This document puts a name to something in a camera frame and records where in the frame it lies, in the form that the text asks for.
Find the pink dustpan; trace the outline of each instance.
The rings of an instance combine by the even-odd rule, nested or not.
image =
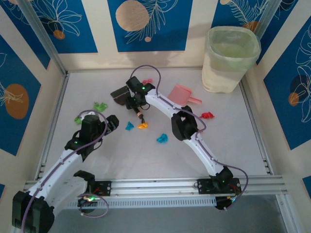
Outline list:
[[[168,98],[181,106],[185,106],[188,101],[192,103],[201,104],[202,100],[191,97],[192,90],[186,86],[176,84],[170,92]]]

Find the cyan plastic piece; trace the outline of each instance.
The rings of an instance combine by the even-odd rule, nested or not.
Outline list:
[[[134,125],[131,122],[128,122],[125,129],[130,131],[132,128],[134,128]]]
[[[159,143],[165,143],[165,142],[167,142],[168,139],[169,139],[169,138],[167,137],[167,135],[166,135],[165,133],[163,133],[163,134],[161,135],[161,137],[159,137],[159,138],[157,139],[157,142],[159,142]]]

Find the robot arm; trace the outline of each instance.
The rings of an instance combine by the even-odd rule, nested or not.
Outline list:
[[[190,146],[205,165],[214,186],[222,190],[230,184],[233,178],[231,171],[218,162],[215,155],[202,140],[195,117],[189,106],[182,107],[175,104],[161,93],[158,93],[152,84],[143,85],[135,76],[130,78],[126,85],[134,93],[133,97],[127,94],[125,101],[127,109],[137,111],[138,107],[150,104],[162,111],[171,118],[174,136]]]
[[[81,130],[77,131],[66,144],[65,150],[55,165],[28,192],[17,192],[13,198],[12,225],[21,228],[26,207],[31,202],[26,217],[27,232],[48,232],[55,217],[78,195],[93,192],[95,176],[81,171],[83,161],[94,151],[94,144],[86,146],[104,133],[105,122],[100,122],[94,112],[82,115]],[[104,135],[114,131],[119,125],[115,115],[107,117],[107,130]]]
[[[173,105],[173,107],[171,107],[169,104],[167,104],[162,99],[165,99],[167,102],[171,103]],[[178,104],[175,104],[174,102],[170,101],[167,97],[165,97],[161,93],[159,93],[157,95],[156,94],[156,90],[154,90],[154,89],[152,89],[152,90],[150,90],[148,92],[148,94],[146,95],[146,101],[150,105],[152,105],[152,106],[156,107],[157,109],[159,109],[161,112],[163,112],[169,118],[172,118],[172,117],[176,116],[175,118],[178,119],[179,118],[178,114],[182,114],[180,111],[176,110],[176,108],[182,109],[182,106],[180,106]],[[224,167],[219,165],[218,163],[216,163],[214,161],[214,160],[216,160],[216,158],[215,158],[215,156],[213,155],[213,153],[210,150],[209,150],[209,153],[212,155],[214,160],[210,159],[206,155],[203,147],[198,143],[198,140],[200,140],[201,144],[207,150],[209,150],[209,148],[207,147],[207,145],[203,141],[200,133],[198,133],[198,134],[194,133],[191,136],[191,139],[185,139],[185,140],[183,140],[183,142],[185,142],[188,146],[190,146],[191,149],[195,152],[195,154],[199,157],[199,159],[202,161],[202,163],[206,167],[206,169],[207,169],[208,173],[210,174],[210,176],[216,176],[216,174],[220,173],[223,170]]]

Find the trash bin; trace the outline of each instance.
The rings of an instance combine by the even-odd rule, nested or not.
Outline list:
[[[232,92],[260,52],[260,42],[249,29],[227,26],[210,29],[202,70],[205,90]]]

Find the red toy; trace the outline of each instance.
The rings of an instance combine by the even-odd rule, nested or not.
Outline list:
[[[200,116],[200,118],[204,118],[204,119],[210,119],[210,118],[214,118],[215,116],[211,113],[202,113],[202,115]]]
[[[142,84],[146,85],[147,83],[152,83],[152,79],[146,79],[142,81]]]

